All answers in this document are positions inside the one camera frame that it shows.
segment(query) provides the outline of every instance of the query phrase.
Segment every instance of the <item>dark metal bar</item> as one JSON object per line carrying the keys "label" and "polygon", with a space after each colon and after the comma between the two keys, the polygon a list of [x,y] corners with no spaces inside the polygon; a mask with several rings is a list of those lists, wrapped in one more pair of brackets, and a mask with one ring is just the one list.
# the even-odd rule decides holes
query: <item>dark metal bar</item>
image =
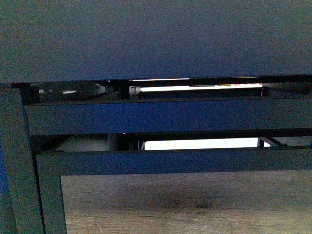
{"label": "dark metal bar", "polygon": [[0,89],[4,162],[19,234],[43,234],[36,163],[27,131],[20,89]]}
{"label": "dark metal bar", "polygon": [[26,107],[30,135],[311,129],[312,98],[226,98]]}
{"label": "dark metal bar", "polygon": [[37,155],[47,234],[66,234],[60,176],[197,173],[312,169],[312,148],[245,148],[191,151]]}

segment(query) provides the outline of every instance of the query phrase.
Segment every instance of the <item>gap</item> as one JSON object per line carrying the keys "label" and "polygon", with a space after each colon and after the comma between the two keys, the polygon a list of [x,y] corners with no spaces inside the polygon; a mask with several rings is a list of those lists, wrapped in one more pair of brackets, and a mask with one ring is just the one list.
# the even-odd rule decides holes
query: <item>gap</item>
{"label": "gap", "polygon": [[142,92],[179,91],[179,90],[207,90],[207,89],[242,89],[262,88],[262,84],[229,84],[229,85],[199,85],[199,86],[169,86],[169,87],[145,87]]}
{"label": "gap", "polygon": [[145,150],[190,150],[257,147],[258,138],[147,141]]}

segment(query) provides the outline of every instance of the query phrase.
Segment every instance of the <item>wood grain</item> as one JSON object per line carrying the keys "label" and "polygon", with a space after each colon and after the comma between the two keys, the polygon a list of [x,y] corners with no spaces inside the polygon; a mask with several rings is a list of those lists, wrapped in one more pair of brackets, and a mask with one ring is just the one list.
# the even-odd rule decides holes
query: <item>wood grain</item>
{"label": "wood grain", "polygon": [[312,171],[62,176],[68,234],[309,234]]}

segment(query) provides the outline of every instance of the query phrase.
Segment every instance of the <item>fluorescent light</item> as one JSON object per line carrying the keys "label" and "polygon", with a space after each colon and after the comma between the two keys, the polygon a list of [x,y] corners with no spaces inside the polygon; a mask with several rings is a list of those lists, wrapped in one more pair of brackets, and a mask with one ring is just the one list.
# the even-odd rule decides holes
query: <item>fluorescent light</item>
{"label": "fluorescent light", "polygon": [[63,91],[63,94],[73,94],[77,92],[76,90],[66,90],[66,91]]}
{"label": "fluorescent light", "polygon": [[142,92],[154,91],[177,91],[177,90],[203,90],[203,89],[242,89],[242,88],[261,88],[262,84],[230,84],[215,86],[169,86],[169,87],[145,87]]}
{"label": "fluorescent light", "polygon": [[186,150],[257,147],[258,138],[147,141],[146,150]]}

